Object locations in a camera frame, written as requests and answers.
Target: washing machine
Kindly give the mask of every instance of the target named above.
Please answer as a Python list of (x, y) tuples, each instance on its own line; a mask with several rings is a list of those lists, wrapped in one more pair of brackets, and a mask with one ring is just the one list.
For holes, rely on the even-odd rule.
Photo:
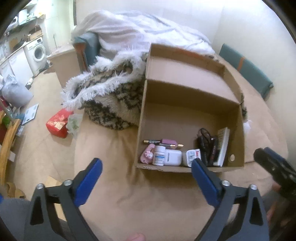
[(46, 53), (42, 37), (28, 43), (24, 50), (33, 75), (36, 77), (39, 74), (39, 70), (46, 65)]

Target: plastic bag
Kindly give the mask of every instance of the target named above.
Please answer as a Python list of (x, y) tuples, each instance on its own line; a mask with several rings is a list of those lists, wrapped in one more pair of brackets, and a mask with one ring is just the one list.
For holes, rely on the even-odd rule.
[(6, 101), (16, 108), (26, 105), (33, 98), (32, 93), (20, 84), (14, 75), (10, 74), (5, 79), (2, 95)]
[(68, 117), (66, 128), (68, 129), (68, 133), (72, 133), (75, 139), (78, 135), (78, 128), (82, 122), (82, 118), (83, 114), (73, 114)]
[(3, 85), (4, 85), (4, 79), (3, 79), (3, 76), (0, 75), (0, 90), (2, 90)]

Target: white wall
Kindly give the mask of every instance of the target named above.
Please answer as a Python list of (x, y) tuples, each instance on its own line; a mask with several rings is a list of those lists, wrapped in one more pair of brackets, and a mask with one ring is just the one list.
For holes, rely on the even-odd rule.
[(94, 10), (139, 10), (201, 31), (212, 42), (225, 0), (76, 0), (77, 23)]
[(62, 46), (71, 38), (69, 0), (39, 0), (38, 5), (45, 14), (46, 37), (49, 51), (53, 52), (56, 45)]
[(228, 0), (213, 41), (233, 47), (274, 83), (266, 103), (282, 127), (289, 160), (296, 166), (296, 44), (277, 15), (261, 0)]

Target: paper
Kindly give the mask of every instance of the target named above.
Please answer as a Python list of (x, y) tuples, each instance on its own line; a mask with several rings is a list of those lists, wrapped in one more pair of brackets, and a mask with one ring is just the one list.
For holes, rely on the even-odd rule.
[(24, 120), (22, 121), (22, 125), (26, 124), (27, 122), (29, 122), (35, 118), (38, 105), (39, 104), (33, 105), (32, 107), (30, 107), (29, 109), (26, 110)]

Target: floor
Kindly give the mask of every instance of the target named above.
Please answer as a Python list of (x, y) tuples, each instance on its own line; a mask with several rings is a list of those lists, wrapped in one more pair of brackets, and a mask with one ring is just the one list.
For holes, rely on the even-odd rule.
[(53, 136), (45, 124), (62, 109), (61, 85), (57, 75), (40, 73), (30, 89), (34, 95), (22, 109), (39, 103), (34, 120), (25, 124), (21, 137), (17, 137), (12, 149), (15, 162), (9, 161), (8, 180), (21, 189), (28, 199), (32, 197), (38, 183), (45, 183), (48, 176), (62, 182), (74, 177), (75, 139), (71, 134), (65, 139)]

